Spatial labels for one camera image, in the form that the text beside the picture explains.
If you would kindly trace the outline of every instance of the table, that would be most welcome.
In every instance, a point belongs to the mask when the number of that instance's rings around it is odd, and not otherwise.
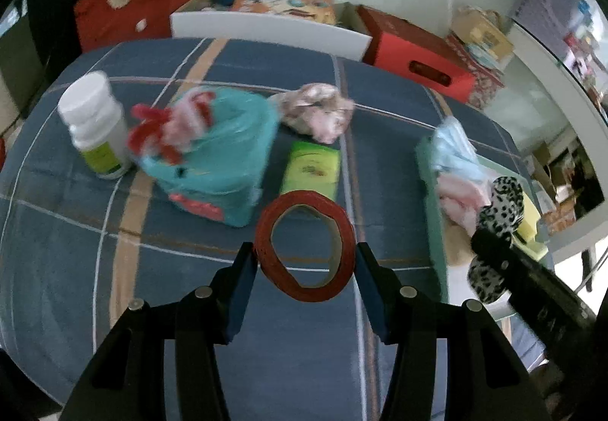
[[[85,54],[42,97],[0,173],[1,345],[62,403],[129,299],[151,305],[181,299],[229,265],[241,242],[253,241],[255,228],[187,214],[135,170],[119,181],[93,176],[56,112],[69,83],[92,70],[108,74],[126,111],[156,99],[164,106],[196,83],[265,95],[311,82],[336,84],[357,103],[349,130],[334,145],[342,157],[337,202],[382,265],[434,298],[439,285],[428,256],[416,143],[449,108],[479,154],[527,177],[510,135],[481,112],[359,62],[220,39],[135,41]],[[254,221],[278,196],[297,138],[279,131]],[[328,235],[318,224],[294,214],[277,230],[275,246],[301,282],[327,269],[318,248]],[[542,351],[517,320],[513,344],[528,365]],[[282,294],[259,272],[242,330],[229,347],[217,347],[217,359],[234,420],[371,420],[378,419],[395,352],[372,334],[353,280],[334,299],[308,304]],[[172,420],[178,418],[170,342],[165,353]],[[445,391],[442,368],[445,374],[445,348],[437,387]]]

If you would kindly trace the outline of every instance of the red tape roll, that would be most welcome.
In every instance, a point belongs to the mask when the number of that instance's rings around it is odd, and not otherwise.
[[[298,206],[312,209],[332,232],[329,275],[315,286],[302,286],[279,260],[272,246],[272,232],[281,218]],[[355,270],[355,232],[344,209],[316,191],[297,190],[268,205],[255,228],[255,252],[264,275],[285,294],[298,301],[327,301],[348,284]]]

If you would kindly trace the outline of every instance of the tan stripe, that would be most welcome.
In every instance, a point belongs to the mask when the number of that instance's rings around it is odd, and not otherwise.
[[[448,102],[446,102],[446,99],[443,98],[443,95],[441,95],[437,90],[433,90],[432,88],[429,88],[429,90],[431,90],[431,93],[437,99],[437,102],[439,103],[439,106],[442,108],[443,113],[446,116],[453,116],[452,110],[450,109]]]
[[[169,103],[175,101],[181,94],[188,91],[192,88],[192,81],[200,81],[202,80],[209,68],[213,66],[214,61],[220,55],[220,52],[224,50],[226,44],[228,43],[227,38],[216,38],[213,42],[209,44],[209,47],[205,49],[205,52],[201,54],[198,60],[194,63],[194,65],[188,71],[188,74],[179,88],[175,92],[175,95],[171,98]]]
[[[138,170],[125,203],[112,267],[112,289],[109,302],[111,327],[125,311],[129,301],[133,299],[135,279],[138,274],[140,237],[125,231],[141,233],[150,205],[153,184],[154,179],[144,171]]]
[[[511,342],[511,318],[510,317],[503,318],[502,320],[500,320],[500,329],[502,330],[502,333],[505,334],[505,337],[507,337],[507,340],[509,342]]]

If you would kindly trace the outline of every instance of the red bag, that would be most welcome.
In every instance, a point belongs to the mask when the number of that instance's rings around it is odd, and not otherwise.
[[[83,52],[142,38],[171,37],[169,16],[189,0],[81,0],[74,6]]]

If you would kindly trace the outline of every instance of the bottle label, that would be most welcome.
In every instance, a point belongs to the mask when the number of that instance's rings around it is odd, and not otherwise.
[[[92,150],[81,152],[81,154],[84,162],[98,174],[111,174],[121,168],[120,160],[116,158],[107,141]]]

